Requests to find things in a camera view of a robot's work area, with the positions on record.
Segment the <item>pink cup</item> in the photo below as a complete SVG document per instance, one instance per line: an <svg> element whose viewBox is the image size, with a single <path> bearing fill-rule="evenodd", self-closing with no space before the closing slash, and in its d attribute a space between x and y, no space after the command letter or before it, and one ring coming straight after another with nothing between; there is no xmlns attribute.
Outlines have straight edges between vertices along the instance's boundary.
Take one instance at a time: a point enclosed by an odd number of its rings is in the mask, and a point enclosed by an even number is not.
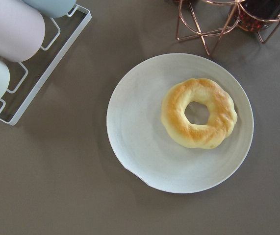
<svg viewBox="0 0 280 235"><path fill-rule="evenodd" d="M0 56L28 60L40 49L45 36L42 15L20 0L0 0Z"/></svg>

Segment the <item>dark drink bottle in rack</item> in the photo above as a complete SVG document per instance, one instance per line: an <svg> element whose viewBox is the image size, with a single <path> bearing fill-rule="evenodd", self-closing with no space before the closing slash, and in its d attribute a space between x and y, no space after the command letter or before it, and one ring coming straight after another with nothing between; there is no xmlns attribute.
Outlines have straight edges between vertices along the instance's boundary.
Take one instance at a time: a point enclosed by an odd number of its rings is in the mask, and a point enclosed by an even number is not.
<svg viewBox="0 0 280 235"><path fill-rule="evenodd" d="M248 32L266 29L270 23L263 20L274 20L280 14L280 0L245 0L241 2L238 26Z"/></svg>

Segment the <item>blue cup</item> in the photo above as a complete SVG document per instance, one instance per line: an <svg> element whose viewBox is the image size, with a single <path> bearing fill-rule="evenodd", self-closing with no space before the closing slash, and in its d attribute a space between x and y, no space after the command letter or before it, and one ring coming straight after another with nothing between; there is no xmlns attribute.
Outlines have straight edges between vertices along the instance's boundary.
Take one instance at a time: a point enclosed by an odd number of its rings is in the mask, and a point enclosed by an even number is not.
<svg viewBox="0 0 280 235"><path fill-rule="evenodd" d="M50 18L65 16L76 4L76 0L23 0L23 2Z"/></svg>

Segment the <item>yellow glazed donut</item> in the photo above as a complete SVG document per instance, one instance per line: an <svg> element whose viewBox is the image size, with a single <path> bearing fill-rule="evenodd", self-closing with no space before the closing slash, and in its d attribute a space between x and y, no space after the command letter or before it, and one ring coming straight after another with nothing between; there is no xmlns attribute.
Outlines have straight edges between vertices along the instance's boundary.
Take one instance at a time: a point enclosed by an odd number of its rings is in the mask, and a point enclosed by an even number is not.
<svg viewBox="0 0 280 235"><path fill-rule="evenodd" d="M161 122L178 144L212 149L232 133L237 113L230 95L216 82L192 78L173 86L164 96Z"/></svg>

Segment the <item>white round plate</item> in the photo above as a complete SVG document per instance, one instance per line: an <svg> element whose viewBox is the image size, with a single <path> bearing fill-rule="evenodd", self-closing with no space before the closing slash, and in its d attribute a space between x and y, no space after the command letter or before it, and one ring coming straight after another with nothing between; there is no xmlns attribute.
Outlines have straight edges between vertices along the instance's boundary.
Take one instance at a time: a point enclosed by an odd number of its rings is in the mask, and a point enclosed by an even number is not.
<svg viewBox="0 0 280 235"><path fill-rule="evenodd" d="M150 58L118 83L107 133L120 163L148 186L194 193L230 177L250 149L254 117L238 81L192 54Z"/></svg>

